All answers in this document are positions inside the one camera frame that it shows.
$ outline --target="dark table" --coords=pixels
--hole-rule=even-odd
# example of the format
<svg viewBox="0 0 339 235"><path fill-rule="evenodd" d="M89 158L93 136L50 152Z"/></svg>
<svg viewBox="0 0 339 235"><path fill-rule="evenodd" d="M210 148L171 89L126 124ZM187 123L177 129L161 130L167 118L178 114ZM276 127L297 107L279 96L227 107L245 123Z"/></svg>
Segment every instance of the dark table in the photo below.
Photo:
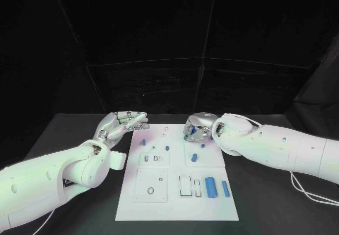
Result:
<svg viewBox="0 0 339 235"><path fill-rule="evenodd" d="M77 146L92 138L105 115L54 115L25 160ZM148 123L184 123L188 115L148 115ZM250 115L261 124L292 128L284 115ZM128 153L131 133L113 150ZM223 153L239 221L115 221L124 170L109 170L102 184L60 206L38 235L321 235L339 234L339 207L307 199L291 186L289 173ZM336 184L295 176L304 189L339 201ZM31 235L47 215L1 235Z"/></svg>

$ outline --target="blue object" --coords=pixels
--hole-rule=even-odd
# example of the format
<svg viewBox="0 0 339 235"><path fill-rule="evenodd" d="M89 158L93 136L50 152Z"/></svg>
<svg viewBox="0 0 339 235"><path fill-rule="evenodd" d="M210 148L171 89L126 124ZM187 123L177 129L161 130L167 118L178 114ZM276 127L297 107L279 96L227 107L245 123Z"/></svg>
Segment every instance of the blue object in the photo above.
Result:
<svg viewBox="0 0 339 235"><path fill-rule="evenodd" d="M229 197L226 181L222 181L222 187L223 187L224 196Z"/></svg>
<svg viewBox="0 0 339 235"><path fill-rule="evenodd" d="M191 162L196 162L196 158L197 158L197 155L194 153L193 156L191 156Z"/></svg>
<svg viewBox="0 0 339 235"><path fill-rule="evenodd" d="M191 129L191 132L190 132L190 135L196 133L196 127L193 126L193 129Z"/></svg>
<svg viewBox="0 0 339 235"><path fill-rule="evenodd" d="M206 183L206 196L209 198L217 197L213 177L204 178L204 183Z"/></svg>

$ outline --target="robotic hand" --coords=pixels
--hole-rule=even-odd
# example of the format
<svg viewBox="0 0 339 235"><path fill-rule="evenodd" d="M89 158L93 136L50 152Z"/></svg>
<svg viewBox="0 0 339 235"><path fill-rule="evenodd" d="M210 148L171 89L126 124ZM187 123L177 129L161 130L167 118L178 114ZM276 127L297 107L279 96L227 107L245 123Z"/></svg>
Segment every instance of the robotic hand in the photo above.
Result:
<svg viewBox="0 0 339 235"><path fill-rule="evenodd" d="M253 126L249 121L233 114L223 114L220 118L209 113L193 114L183 128L184 139L197 141L212 136L224 153L242 155L265 166L288 170L291 179L295 179L294 171L339 184L339 141L288 128L261 125L255 121L258 126Z"/></svg>
<svg viewBox="0 0 339 235"><path fill-rule="evenodd" d="M109 151L122 135L148 129L147 113L109 113L93 139L77 147L23 161L0 171L0 231L28 223L95 188L125 154Z"/></svg>

